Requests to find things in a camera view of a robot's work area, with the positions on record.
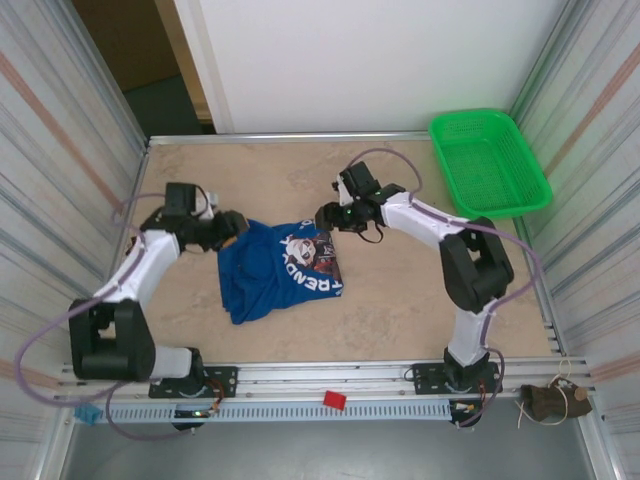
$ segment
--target plastic basket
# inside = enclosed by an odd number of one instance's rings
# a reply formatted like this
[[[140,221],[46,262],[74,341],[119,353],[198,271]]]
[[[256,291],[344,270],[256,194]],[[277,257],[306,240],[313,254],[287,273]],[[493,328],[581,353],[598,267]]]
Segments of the plastic basket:
[[[508,115],[447,113],[433,119],[429,133],[460,215],[517,217],[551,201],[549,182]]]

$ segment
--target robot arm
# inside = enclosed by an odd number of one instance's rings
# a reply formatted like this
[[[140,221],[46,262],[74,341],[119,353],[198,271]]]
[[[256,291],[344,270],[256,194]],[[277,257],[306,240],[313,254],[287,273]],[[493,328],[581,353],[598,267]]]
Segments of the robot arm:
[[[506,293],[513,269],[497,236],[452,222],[488,227],[493,223],[486,218],[470,222],[453,217],[412,199],[395,184],[381,187],[364,162],[341,172],[333,187],[339,201],[320,208],[316,214],[319,228],[358,233],[374,221],[402,230],[440,252],[445,287],[457,307],[453,338],[445,350],[447,376],[457,390],[477,381],[489,359],[484,346],[487,312]],[[478,255],[473,258],[470,252]]]
[[[183,379],[193,388],[202,384],[199,352],[156,346],[144,316],[160,279],[187,245],[219,251],[248,228],[237,212],[214,214],[212,205],[217,199],[211,194],[204,198],[204,207],[197,208],[196,188],[191,184],[167,184],[165,205],[141,226],[145,241],[136,242],[115,275],[95,293],[94,298],[104,297],[102,301],[69,319],[73,369],[78,378]],[[132,267],[133,272],[125,278]],[[71,308],[85,301],[76,300]],[[115,327],[115,337],[101,334],[109,327]]]

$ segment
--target metal frame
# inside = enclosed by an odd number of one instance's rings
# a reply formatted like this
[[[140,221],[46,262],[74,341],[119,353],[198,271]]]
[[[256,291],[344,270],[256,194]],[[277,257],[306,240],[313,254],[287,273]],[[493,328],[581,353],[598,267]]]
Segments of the metal frame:
[[[201,144],[248,144],[248,143],[291,143],[291,142],[362,142],[362,141],[429,141],[431,138],[427,132],[379,132],[379,133],[322,133],[322,134],[273,134],[273,135],[211,135],[211,136],[180,136],[180,137],[152,137],[150,146],[160,145],[201,145]],[[140,176],[136,182],[136,192],[139,190],[147,167],[148,159],[145,158]],[[132,209],[127,212],[130,218]],[[520,220],[515,222],[518,234],[528,241],[526,226]],[[117,266],[119,256],[114,259],[114,267]],[[544,326],[547,329],[552,350],[560,354],[563,350],[563,341],[558,337],[555,328],[555,313],[550,296],[544,282],[536,285],[536,295],[544,317]],[[572,362],[572,378],[595,394],[593,382],[589,375],[586,361],[580,357],[567,357]],[[419,397],[415,395],[413,385],[404,380],[403,375],[412,363],[420,361],[390,361],[390,362],[315,362],[315,363],[247,363],[238,364],[240,369],[237,396],[234,399],[225,400],[228,406],[235,405],[241,408],[243,405],[252,405],[257,408],[282,408],[283,405],[291,405],[297,402],[299,405],[318,404],[322,400],[326,390],[337,390],[348,396],[350,403],[365,405],[366,402],[377,402],[375,405],[392,405],[397,402],[423,402],[445,399],[473,398],[473,395],[441,395],[438,397]],[[501,397],[515,398],[519,387],[523,383],[545,385],[558,373],[558,357],[534,357],[534,358],[507,358],[506,375],[504,380],[504,392]],[[79,384],[73,376],[70,366],[65,365],[61,372],[60,394],[63,397],[73,397],[95,393],[108,386],[105,382],[88,382]],[[113,398],[115,409],[142,412],[145,409],[175,408],[173,400],[151,400],[147,397],[148,384],[131,384],[119,390]],[[202,400],[184,399],[182,404],[202,404]],[[61,414],[62,417],[56,423],[56,429],[52,436],[49,455],[45,459],[42,479],[58,478],[66,449],[68,448],[73,431],[74,421],[70,418],[70,411]],[[616,479],[623,477],[614,475],[621,472],[619,466],[615,467],[607,459],[611,459],[611,442],[608,433],[602,425],[590,415],[580,422],[580,427],[585,438],[585,444],[593,463],[598,480]],[[304,420],[304,416],[293,420]],[[168,422],[170,419],[162,418],[158,421]]]

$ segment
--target blue t-shirt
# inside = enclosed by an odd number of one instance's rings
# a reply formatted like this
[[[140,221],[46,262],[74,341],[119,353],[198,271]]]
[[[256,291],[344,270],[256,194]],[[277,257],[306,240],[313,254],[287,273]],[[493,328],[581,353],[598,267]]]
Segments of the blue t-shirt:
[[[274,308],[342,295],[342,277],[329,232],[313,220],[249,230],[218,253],[222,304],[239,325]]]

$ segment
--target metal bracket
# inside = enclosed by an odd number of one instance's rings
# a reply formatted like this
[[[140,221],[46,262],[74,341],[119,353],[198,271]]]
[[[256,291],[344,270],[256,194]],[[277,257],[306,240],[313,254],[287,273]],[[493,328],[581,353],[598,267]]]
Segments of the metal bracket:
[[[220,382],[223,388],[224,398],[233,398],[236,396],[236,387],[238,385],[238,367],[204,367],[205,385],[194,395],[187,395],[180,391],[176,391],[171,385],[166,383],[152,383],[149,385],[149,398],[175,398],[175,399],[194,399],[194,398],[216,398],[218,390],[207,384],[206,379],[214,379]]]
[[[413,386],[416,395],[442,395],[442,394],[480,394],[480,385],[484,383],[486,393],[491,393],[496,388],[500,376],[498,365],[488,362],[486,367],[478,375],[478,382],[465,390],[456,390],[449,383],[445,373],[445,364],[415,363],[411,366],[413,372]]]

